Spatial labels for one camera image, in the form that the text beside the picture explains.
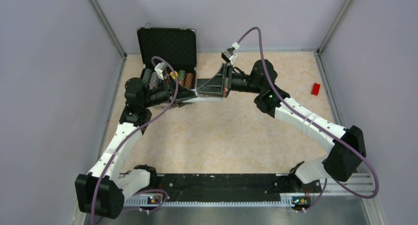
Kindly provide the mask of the white remote control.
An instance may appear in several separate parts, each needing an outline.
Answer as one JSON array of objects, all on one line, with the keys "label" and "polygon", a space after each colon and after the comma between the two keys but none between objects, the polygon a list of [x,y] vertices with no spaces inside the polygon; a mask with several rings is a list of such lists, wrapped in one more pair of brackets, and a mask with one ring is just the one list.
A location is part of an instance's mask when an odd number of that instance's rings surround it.
[{"label": "white remote control", "polygon": [[192,98],[183,100],[182,103],[217,102],[222,100],[223,98],[218,96],[193,96]]}]

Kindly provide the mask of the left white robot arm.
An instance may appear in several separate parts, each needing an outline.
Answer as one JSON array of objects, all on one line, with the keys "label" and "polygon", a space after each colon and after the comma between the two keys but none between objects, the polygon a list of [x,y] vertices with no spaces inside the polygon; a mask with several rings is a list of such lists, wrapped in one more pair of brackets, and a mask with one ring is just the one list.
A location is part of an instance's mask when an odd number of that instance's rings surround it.
[{"label": "left white robot arm", "polygon": [[151,106],[168,102],[168,108],[172,108],[197,96],[194,89],[181,85],[171,76],[154,89],[137,77],[129,79],[124,87],[125,107],[113,138],[95,165],[75,180],[79,211],[93,217],[115,219],[125,201],[135,193],[141,189],[156,190],[158,179],[149,169],[134,169],[120,177],[122,167],[148,125],[157,120],[152,117]]}]

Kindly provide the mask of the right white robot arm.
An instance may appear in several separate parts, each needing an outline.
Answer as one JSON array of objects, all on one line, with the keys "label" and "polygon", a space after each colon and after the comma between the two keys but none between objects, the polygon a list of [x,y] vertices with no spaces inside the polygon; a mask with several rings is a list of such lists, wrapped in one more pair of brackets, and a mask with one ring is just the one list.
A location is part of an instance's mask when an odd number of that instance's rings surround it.
[{"label": "right white robot arm", "polygon": [[268,60],[256,61],[250,74],[222,64],[215,76],[197,81],[196,92],[215,97],[227,97],[231,91],[255,93],[254,103],[261,112],[294,126],[323,148],[325,156],[292,168],[289,185],[294,191],[301,192],[319,179],[346,182],[366,157],[363,131],[335,124],[306,109],[274,84],[277,76]]}]

